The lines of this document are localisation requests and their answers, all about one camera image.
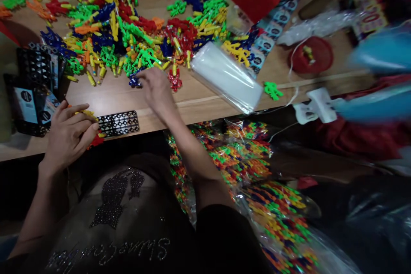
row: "pile of toy pieces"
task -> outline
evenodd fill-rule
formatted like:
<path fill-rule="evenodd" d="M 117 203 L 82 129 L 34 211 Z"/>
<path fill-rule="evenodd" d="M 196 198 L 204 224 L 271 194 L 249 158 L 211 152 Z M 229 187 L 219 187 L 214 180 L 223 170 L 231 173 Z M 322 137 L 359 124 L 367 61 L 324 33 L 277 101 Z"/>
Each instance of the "pile of toy pieces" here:
<path fill-rule="evenodd" d="M 167 10 L 175 17 L 187 5 L 193 7 L 192 17 L 172 18 L 164 24 L 161 18 L 148 20 L 139 15 L 138 0 L 78 0 L 76 6 L 59 0 L 4 0 L 0 18 L 11 17 L 20 7 L 31 8 L 48 25 L 47 32 L 41 31 L 44 43 L 67 59 L 66 77 L 77 82 L 73 75 L 86 73 L 92 86 L 97 76 L 97 84 L 102 83 L 107 68 L 115 77 L 124 71 L 130 86 L 140 86 L 139 71 L 152 66 L 165 70 L 172 63 L 168 76 L 170 87 L 177 91 L 182 86 L 177 65 L 190 69 L 193 53 L 209 41 L 223 42 L 227 52 L 250 65 L 250 49 L 261 29 L 254 26 L 248 35 L 231 38 L 226 30 L 226 0 L 177 0 Z M 51 29 L 57 17 L 72 18 L 64 37 Z"/>
<path fill-rule="evenodd" d="M 207 149 L 227 183 L 233 201 L 246 209 L 261 230 L 264 254 L 275 273 L 316 273 L 317 259 L 305 245 L 310 232 L 304 219 L 305 198 L 273 177 L 269 139 L 274 129 L 262 122 L 213 120 L 190 125 L 191 132 Z M 173 136 L 167 132 L 171 147 L 171 172 L 176 181 L 175 195 L 182 210 L 195 224 L 195 195 Z"/>

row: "clear plastic bag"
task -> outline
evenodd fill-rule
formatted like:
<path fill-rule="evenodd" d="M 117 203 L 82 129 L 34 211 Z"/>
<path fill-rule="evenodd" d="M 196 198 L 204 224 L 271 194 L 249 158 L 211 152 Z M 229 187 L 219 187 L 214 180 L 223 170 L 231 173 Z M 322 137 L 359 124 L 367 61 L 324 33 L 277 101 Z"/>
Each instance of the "clear plastic bag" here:
<path fill-rule="evenodd" d="M 230 187 L 245 186 L 271 176 L 270 163 L 260 158 L 245 160 L 221 170 Z"/>
<path fill-rule="evenodd" d="M 309 227 L 310 248 L 315 253 L 318 262 L 318 272 L 321 274 L 361 274 L 356 264 L 336 246 L 324 233 Z"/>
<path fill-rule="evenodd" d="M 265 140 L 269 139 L 274 133 L 275 128 L 271 125 L 250 121 L 248 119 L 224 119 L 227 124 L 225 135 L 230 139 L 252 139 Z"/>
<path fill-rule="evenodd" d="M 210 151 L 226 144 L 225 136 L 218 129 L 203 127 L 194 129 L 197 139 Z"/>
<path fill-rule="evenodd" d="M 223 119 L 214 119 L 214 120 L 209 120 L 209 121 L 198 122 L 198 123 L 192 124 L 192 126 L 194 128 L 209 128 L 209 127 L 219 128 L 222 123 L 223 123 Z"/>
<path fill-rule="evenodd" d="M 195 77 L 221 95 L 241 113 L 249 115 L 257 107 L 263 88 L 246 68 L 208 42 L 191 62 Z"/>
<path fill-rule="evenodd" d="M 318 14 L 316 17 L 292 25 L 277 40 L 277 44 L 291 46 L 310 36 L 326 37 L 332 33 L 352 26 L 363 13 L 355 11 L 341 11 L 332 9 Z"/>
<path fill-rule="evenodd" d="M 360 273 L 328 238 L 307 225 L 305 216 L 320 215 L 310 198 L 262 181 L 238 190 L 235 201 L 249 217 L 275 273 Z"/>
<path fill-rule="evenodd" d="M 228 146 L 235 148 L 243 159 L 271 158 L 273 155 L 271 145 L 263 140 L 245 139 L 230 143 Z"/>

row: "plastic packaging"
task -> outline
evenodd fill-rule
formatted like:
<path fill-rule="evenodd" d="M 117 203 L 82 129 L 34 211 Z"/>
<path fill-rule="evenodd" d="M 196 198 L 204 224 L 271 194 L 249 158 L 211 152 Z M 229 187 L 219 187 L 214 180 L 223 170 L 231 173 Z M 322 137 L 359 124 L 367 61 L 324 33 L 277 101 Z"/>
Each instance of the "plastic packaging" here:
<path fill-rule="evenodd" d="M 208 42 L 199 50 L 191 65 L 198 80 L 222 95 L 241 113 L 249 115 L 257 107 L 263 92 L 261 85 L 213 42 Z"/>
<path fill-rule="evenodd" d="M 411 273 L 410 185 L 410 177 L 378 175 L 310 187 L 304 194 L 323 213 L 310 224 L 364 273 Z"/>
<path fill-rule="evenodd" d="M 310 198 L 278 182 L 262 181 L 240 189 L 235 200 L 250 218 L 275 273 L 360 273 L 330 239 L 308 226 L 305 216 L 321 215 Z"/>
<path fill-rule="evenodd" d="M 226 183 L 231 187 L 246 186 L 271 176 L 270 163 L 263 159 L 240 161 L 221 170 Z"/>
<path fill-rule="evenodd" d="M 240 212 L 249 217 L 275 273 L 315 273 L 316 257 L 308 245 L 310 231 L 303 216 L 318 215 L 318 207 L 275 181 L 244 187 L 235 200 Z"/>
<path fill-rule="evenodd" d="M 313 227 L 310 231 L 310 248 L 315 253 L 318 272 L 321 274 L 361 274 L 356 264 L 324 233 Z"/>
<path fill-rule="evenodd" d="M 224 119 L 227 124 L 225 135 L 232 139 L 269 139 L 275 128 L 264 122 L 250 121 L 248 119 Z"/>
<path fill-rule="evenodd" d="M 291 46 L 310 36 L 326 37 L 342 28 L 352 26 L 362 13 L 330 10 L 316 17 L 292 25 L 277 40 L 277 44 Z"/>
<path fill-rule="evenodd" d="M 226 143 L 223 133 L 213 127 L 196 128 L 193 130 L 197 139 L 207 150 L 220 147 Z"/>
<path fill-rule="evenodd" d="M 411 72 L 410 24 L 388 28 L 369 36 L 351 54 L 350 64 L 368 67 L 374 73 Z"/>
<path fill-rule="evenodd" d="M 271 158 L 273 150 L 268 142 L 263 140 L 243 140 L 242 143 L 230 143 L 230 147 L 235 148 L 243 159 Z"/>
<path fill-rule="evenodd" d="M 215 119 L 215 120 L 198 122 L 198 123 L 192 124 L 191 126 L 193 126 L 194 128 L 209 128 L 212 126 L 214 126 L 215 128 L 220 128 L 222 123 L 223 123 L 223 119 Z"/>

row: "finger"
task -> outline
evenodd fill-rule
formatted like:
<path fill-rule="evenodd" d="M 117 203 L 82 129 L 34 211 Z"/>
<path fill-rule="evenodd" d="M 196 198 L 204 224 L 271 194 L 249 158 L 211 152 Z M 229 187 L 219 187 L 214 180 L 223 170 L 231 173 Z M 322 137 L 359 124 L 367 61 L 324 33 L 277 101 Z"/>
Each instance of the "finger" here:
<path fill-rule="evenodd" d="M 145 78 L 145 79 L 147 79 L 147 77 L 148 77 L 148 75 L 149 75 L 149 69 L 145 69 L 145 70 L 143 70 L 143 71 L 140 71 L 140 72 L 138 72 L 137 73 L 137 75 L 136 75 L 136 77 L 137 78 Z"/>
<path fill-rule="evenodd" d="M 61 113 L 63 112 L 63 110 L 65 110 L 68 105 L 69 105 L 69 104 L 67 103 L 66 100 L 62 101 L 62 102 L 60 103 L 60 105 L 57 106 L 56 111 L 54 112 L 54 115 L 53 115 L 53 118 L 51 119 L 51 121 L 57 120 L 57 119 L 60 117 L 60 115 L 61 115 Z"/>
<path fill-rule="evenodd" d="M 71 125 L 71 127 L 74 129 L 74 136 L 79 137 L 81 134 L 83 134 L 87 129 L 93 124 L 90 120 L 83 120 L 81 122 L 78 122 L 76 124 Z"/>
<path fill-rule="evenodd" d="M 85 113 L 79 112 L 78 114 L 72 116 L 68 120 L 66 120 L 64 123 L 67 125 L 72 125 L 76 124 L 78 122 L 84 121 L 84 120 L 90 120 L 92 123 L 95 123 L 95 119 L 86 115 Z"/>
<path fill-rule="evenodd" d="M 143 87 L 143 89 L 144 89 L 144 88 L 145 88 L 146 90 L 151 89 L 151 83 L 150 83 L 147 79 L 141 78 L 141 79 L 139 79 L 139 81 L 140 81 L 141 86 Z"/>
<path fill-rule="evenodd" d="M 82 104 L 82 105 L 76 105 L 76 106 L 71 106 L 70 108 L 66 108 L 61 112 L 61 115 L 59 117 L 60 122 L 66 121 L 68 118 L 71 118 L 76 112 L 86 110 L 90 105 L 88 104 Z"/>
<path fill-rule="evenodd" d="M 81 137 L 80 142 L 76 146 L 75 150 L 84 152 L 89 147 L 94 137 L 97 135 L 99 127 L 100 126 L 98 125 L 98 123 L 94 123 L 93 125 L 89 126 Z"/>

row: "person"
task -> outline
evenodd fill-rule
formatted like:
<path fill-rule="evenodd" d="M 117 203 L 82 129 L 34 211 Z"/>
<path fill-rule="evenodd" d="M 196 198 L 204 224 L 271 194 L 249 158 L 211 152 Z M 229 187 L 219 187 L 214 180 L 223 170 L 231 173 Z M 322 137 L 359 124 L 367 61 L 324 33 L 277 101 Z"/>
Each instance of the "person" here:
<path fill-rule="evenodd" d="M 184 124 L 165 74 L 137 75 L 145 99 L 175 137 L 196 196 L 194 229 L 181 211 L 163 158 L 127 158 L 69 213 L 64 169 L 87 149 L 98 123 L 63 101 L 51 121 L 36 194 L 2 273 L 271 273 L 206 150 Z"/>

